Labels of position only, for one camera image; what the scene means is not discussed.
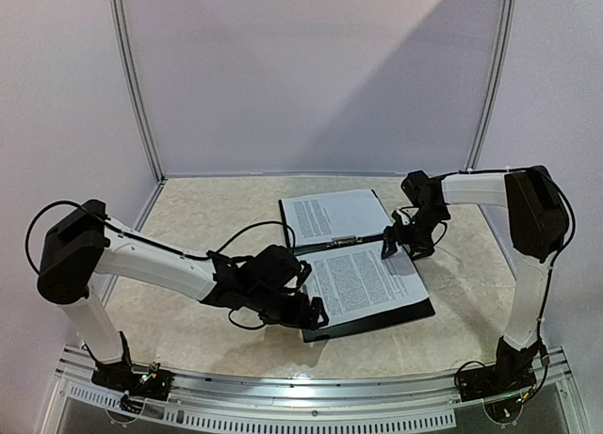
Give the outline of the white printed sheet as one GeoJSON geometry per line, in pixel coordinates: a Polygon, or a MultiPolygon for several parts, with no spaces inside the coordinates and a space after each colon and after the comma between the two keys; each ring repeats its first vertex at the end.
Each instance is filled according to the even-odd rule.
{"type": "Polygon", "coordinates": [[[331,245],[341,238],[380,236],[390,218],[372,189],[280,199],[285,243],[295,249],[331,245]]]}

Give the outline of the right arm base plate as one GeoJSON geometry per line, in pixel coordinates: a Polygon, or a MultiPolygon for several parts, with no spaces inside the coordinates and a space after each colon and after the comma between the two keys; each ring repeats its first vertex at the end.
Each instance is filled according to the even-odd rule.
{"type": "Polygon", "coordinates": [[[461,368],[453,379],[463,402],[513,395],[536,384],[536,376],[531,368],[504,383],[495,373],[494,365],[461,368]]]}

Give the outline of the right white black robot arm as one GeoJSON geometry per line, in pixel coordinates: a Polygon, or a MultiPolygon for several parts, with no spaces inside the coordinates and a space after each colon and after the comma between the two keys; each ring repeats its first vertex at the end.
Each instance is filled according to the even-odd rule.
{"type": "Polygon", "coordinates": [[[543,349],[541,328],[552,271],[571,238],[568,231],[574,221],[568,202],[544,166],[437,176],[417,170],[400,187],[416,211],[409,219],[401,212],[393,213],[393,224],[383,232],[384,259],[400,248],[406,248],[414,259],[432,256],[432,232],[451,219],[451,205],[506,209],[511,242],[521,260],[510,319],[498,341],[496,365],[488,370],[487,384],[494,392],[508,392],[543,349]]]}

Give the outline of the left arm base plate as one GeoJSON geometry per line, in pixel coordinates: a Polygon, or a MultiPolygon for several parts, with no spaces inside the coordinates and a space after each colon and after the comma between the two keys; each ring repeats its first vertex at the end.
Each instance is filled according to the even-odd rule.
{"type": "Polygon", "coordinates": [[[104,364],[98,362],[91,382],[109,390],[130,396],[166,401],[171,392],[175,374],[161,368],[135,372],[128,362],[104,364]]]}

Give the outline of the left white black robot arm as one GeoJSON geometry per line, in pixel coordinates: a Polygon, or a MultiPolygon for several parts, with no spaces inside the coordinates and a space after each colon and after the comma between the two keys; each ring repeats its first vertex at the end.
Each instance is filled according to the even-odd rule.
{"type": "Polygon", "coordinates": [[[106,213],[99,200],[67,201],[72,211],[44,236],[41,257],[30,266],[37,289],[68,316],[92,359],[121,391],[140,381],[127,341],[93,293],[96,275],[115,275],[167,289],[203,305],[257,313],[261,326],[298,330],[326,326],[320,297],[302,291],[312,267],[293,251],[269,245],[256,255],[202,255],[138,233],[106,213]]]}

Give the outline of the white paper stack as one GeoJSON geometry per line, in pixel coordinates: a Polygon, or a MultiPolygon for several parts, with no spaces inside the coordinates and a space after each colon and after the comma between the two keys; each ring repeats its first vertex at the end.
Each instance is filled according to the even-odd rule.
{"type": "Polygon", "coordinates": [[[329,325],[315,334],[352,335],[435,315],[416,265],[404,251],[381,258],[378,242],[308,253],[312,266],[303,286],[321,297],[329,325]]]}

